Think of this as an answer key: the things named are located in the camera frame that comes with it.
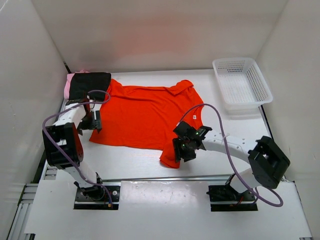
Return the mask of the black t-shirt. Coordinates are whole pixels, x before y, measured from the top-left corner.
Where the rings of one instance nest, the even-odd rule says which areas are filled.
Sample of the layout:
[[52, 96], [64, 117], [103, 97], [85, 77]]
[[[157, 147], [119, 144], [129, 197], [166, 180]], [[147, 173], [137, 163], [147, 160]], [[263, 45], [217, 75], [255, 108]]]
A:
[[90, 99], [102, 102], [111, 79], [112, 75], [108, 72], [76, 73], [70, 84], [69, 100], [82, 99], [89, 95]]

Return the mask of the orange t-shirt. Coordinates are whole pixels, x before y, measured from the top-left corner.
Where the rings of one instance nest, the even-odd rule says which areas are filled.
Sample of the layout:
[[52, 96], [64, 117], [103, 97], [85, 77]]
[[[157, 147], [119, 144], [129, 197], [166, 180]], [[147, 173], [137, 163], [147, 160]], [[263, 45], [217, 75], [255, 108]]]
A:
[[100, 107], [101, 131], [93, 131], [90, 142], [100, 145], [160, 150], [162, 165], [178, 169], [173, 132], [180, 119], [198, 129], [203, 125], [203, 103], [189, 80], [171, 87], [123, 86], [115, 79], [108, 87], [110, 100]]

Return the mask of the pink t-shirt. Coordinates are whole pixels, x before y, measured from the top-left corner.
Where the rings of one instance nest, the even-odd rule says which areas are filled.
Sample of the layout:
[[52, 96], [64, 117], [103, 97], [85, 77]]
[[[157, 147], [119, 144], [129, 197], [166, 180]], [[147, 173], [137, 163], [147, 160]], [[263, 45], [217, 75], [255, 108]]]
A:
[[84, 73], [89, 73], [89, 71], [82, 69], [80, 71], [76, 71], [75, 73], [67, 74], [66, 83], [65, 83], [64, 91], [63, 91], [64, 99], [68, 100], [70, 97], [70, 87], [71, 87], [71, 81], [72, 81], [73, 76], [75, 74], [84, 74]]

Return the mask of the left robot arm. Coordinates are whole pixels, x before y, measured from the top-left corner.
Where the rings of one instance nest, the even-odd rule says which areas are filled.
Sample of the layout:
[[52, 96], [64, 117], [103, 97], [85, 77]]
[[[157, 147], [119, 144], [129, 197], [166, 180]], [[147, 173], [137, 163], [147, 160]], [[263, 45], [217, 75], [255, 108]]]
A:
[[42, 123], [42, 136], [47, 162], [69, 173], [74, 184], [93, 200], [105, 194], [101, 178], [84, 162], [84, 149], [79, 135], [83, 130], [102, 130], [100, 112], [90, 109], [90, 98], [69, 100], [65, 110], [48, 116]]

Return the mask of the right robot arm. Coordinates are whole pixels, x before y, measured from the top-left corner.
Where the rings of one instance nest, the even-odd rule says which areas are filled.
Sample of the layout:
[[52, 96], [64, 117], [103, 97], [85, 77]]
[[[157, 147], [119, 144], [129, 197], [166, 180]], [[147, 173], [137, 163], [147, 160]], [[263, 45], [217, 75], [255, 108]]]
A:
[[195, 159], [196, 150], [224, 154], [229, 151], [230, 156], [250, 165], [239, 176], [231, 177], [225, 186], [224, 193], [230, 200], [238, 199], [247, 190], [241, 180], [251, 189], [259, 186], [276, 189], [291, 164], [284, 152], [268, 136], [262, 136], [258, 140], [223, 137], [221, 132], [209, 126], [195, 129], [185, 121], [180, 122], [173, 132], [177, 135], [172, 140], [176, 162]]

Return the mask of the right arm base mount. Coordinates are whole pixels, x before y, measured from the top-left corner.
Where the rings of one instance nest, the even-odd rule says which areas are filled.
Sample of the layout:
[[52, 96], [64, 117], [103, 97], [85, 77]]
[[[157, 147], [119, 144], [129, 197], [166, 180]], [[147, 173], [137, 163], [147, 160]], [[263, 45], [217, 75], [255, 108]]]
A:
[[209, 185], [206, 194], [211, 212], [255, 212], [258, 211], [255, 196], [248, 190], [238, 193], [228, 185]]

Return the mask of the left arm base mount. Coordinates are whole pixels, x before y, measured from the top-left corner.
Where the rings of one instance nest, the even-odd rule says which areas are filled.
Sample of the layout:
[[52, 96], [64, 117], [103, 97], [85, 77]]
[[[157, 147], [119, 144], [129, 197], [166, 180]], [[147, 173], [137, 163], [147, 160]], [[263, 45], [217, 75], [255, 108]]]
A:
[[78, 183], [74, 198], [74, 210], [118, 210], [121, 195], [119, 184], [105, 185], [108, 193], [103, 187], [91, 186], [80, 188]]

